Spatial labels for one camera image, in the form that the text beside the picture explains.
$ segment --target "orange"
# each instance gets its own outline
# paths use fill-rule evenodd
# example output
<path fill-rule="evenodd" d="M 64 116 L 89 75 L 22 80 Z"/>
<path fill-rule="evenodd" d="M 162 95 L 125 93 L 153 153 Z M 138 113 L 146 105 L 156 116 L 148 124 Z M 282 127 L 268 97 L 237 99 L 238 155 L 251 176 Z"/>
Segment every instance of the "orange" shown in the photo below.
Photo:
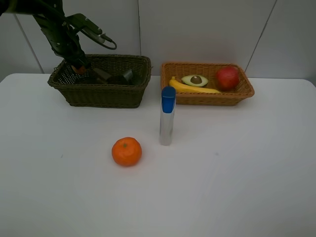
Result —
<path fill-rule="evenodd" d="M 132 166 L 142 157 L 142 147 L 132 137 L 119 139 L 112 147 L 113 160 L 122 166 Z"/>

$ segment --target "wicker basket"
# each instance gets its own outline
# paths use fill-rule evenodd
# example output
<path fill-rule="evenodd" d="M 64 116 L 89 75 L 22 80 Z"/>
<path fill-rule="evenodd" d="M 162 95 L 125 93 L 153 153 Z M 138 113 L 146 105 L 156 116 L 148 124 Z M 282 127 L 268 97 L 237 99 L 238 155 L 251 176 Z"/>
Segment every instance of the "wicker basket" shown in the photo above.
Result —
<path fill-rule="evenodd" d="M 48 84 L 66 98 L 71 106 L 89 106 L 103 108 L 137 108 L 142 100 L 145 88 L 151 76 L 150 59 L 132 55 L 87 55 L 90 69 L 84 75 L 77 75 L 71 66 L 63 61 L 53 72 Z M 143 80 L 138 86 L 81 84 L 91 77 L 91 70 L 99 68 L 118 76 L 132 69 Z"/>
<path fill-rule="evenodd" d="M 172 77 L 181 81 L 188 75 L 202 75 L 208 79 L 207 88 L 217 89 L 215 83 L 216 72 L 225 66 L 235 66 L 239 70 L 239 84 L 233 91 L 220 94 L 209 93 L 177 93 L 177 104 L 183 105 L 217 105 L 233 106 L 240 101 L 254 95 L 254 90 L 243 70 L 235 64 L 213 63 L 165 63 L 161 69 L 161 89 L 168 86 Z"/>

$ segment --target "avocado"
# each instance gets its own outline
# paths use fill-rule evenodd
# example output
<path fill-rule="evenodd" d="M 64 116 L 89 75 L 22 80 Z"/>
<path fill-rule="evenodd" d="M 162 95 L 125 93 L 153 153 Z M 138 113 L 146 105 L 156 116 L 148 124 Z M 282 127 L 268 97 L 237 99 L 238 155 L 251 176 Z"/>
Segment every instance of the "avocado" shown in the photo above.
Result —
<path fill-rule="evenodd" d="M 199 75 L 186 76 L 181 80 L 184 84 L 197 87 L 205 86 L 208 83 L 208 80 L 205 77 Z"/>

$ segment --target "red apple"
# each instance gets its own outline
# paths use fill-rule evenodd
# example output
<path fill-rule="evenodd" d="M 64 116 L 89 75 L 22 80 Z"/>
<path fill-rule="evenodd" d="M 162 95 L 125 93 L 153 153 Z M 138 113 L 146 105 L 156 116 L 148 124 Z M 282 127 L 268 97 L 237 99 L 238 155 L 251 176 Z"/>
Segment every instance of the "red apple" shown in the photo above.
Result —
<path fill-rule="evenodd" d="M 216 78 L 220 90 L 232 90 L 239 83 L 238 69 L 233 66 L 221 68 L 216 73 Z"/>

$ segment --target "white table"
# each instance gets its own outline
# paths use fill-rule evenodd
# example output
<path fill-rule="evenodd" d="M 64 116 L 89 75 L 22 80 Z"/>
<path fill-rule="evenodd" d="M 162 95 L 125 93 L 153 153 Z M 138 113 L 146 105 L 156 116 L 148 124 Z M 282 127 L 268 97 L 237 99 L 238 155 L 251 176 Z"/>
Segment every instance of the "white table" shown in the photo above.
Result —
<path fill-rule="evenodd" d="M 138 109 L 71 107 L 49 75 L 0 83 L 0 236 L 316 234 L 316 88 L 251 79 L 235 107 L 178 106 L 158 143 L 159 77 Z M 135 137 L 141 162 L 111 158 Z"/>

